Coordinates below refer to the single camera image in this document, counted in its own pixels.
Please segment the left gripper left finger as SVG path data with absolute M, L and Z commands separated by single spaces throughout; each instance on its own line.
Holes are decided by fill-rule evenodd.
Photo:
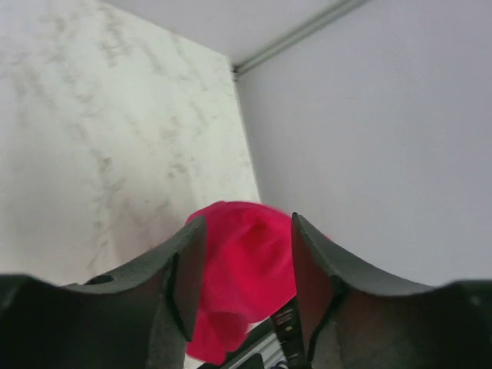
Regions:
M 84 284 L 1 277 L 3 368 L 181 368 L 206 254 L 203 218 Z

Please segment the crimson red t shirt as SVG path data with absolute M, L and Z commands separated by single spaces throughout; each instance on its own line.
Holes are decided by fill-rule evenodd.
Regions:
M 221 365 L 246 340 L 249 327 L 297 293 L 291 216 L 262 204 L 218 201 L 196 211 L 207 224 L 201 298 L 187 354 Z

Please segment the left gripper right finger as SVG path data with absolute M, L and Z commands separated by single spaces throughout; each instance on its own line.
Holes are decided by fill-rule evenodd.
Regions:
M 438 287 L 383 271 L 291 219 L 301 332 L 314 368 L 489 368 L 491 282 Z

